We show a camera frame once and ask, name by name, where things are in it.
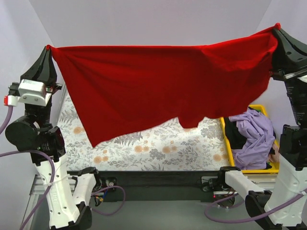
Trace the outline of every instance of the yellow bin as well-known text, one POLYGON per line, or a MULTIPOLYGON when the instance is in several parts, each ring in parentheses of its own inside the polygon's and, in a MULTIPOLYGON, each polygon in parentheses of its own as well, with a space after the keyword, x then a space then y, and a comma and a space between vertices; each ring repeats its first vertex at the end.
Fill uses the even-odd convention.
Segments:
MULTIPOLYGON (((250 105, 251 108, 256 109, 260 112, 262 112, 264 115, 268 116, 267 112, 265 111, 265 108, 263 105, 261 104, 251 104, 250 105)), ((225 138, 225 144, 226 144, 226 148, 227 148, 227 152, 228 152, 228 156, 229 156, 229 162, 231 166, 235 166, 235 161, 234 161, 234 157, 232 155, 232 151, 230 148, 230 143, 228 138, 225 135, 225 121, 224 118, 221 117, 221 124, 222 124, 222 130, 223 130, 223 135, 225 138)), ((242 170, 242 173, 278 173, 279 171, 279 163, 278 162, 270 162, 269 163, 272 168, 271 169, 265 169, 265 170, 242 170)))

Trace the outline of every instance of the lavender garment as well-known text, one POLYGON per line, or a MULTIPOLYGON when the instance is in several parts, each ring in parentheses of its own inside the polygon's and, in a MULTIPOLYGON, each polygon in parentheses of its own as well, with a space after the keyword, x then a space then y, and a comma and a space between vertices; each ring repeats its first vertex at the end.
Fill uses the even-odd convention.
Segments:
POLYGON ((235 165, 242 170, 265 169, 266 161, 275 141, 273 125, 263 113, 249 109, 243 114, 230 116, 236 121, 240 134, 247 138, 242 149, 233 149, 235 165))

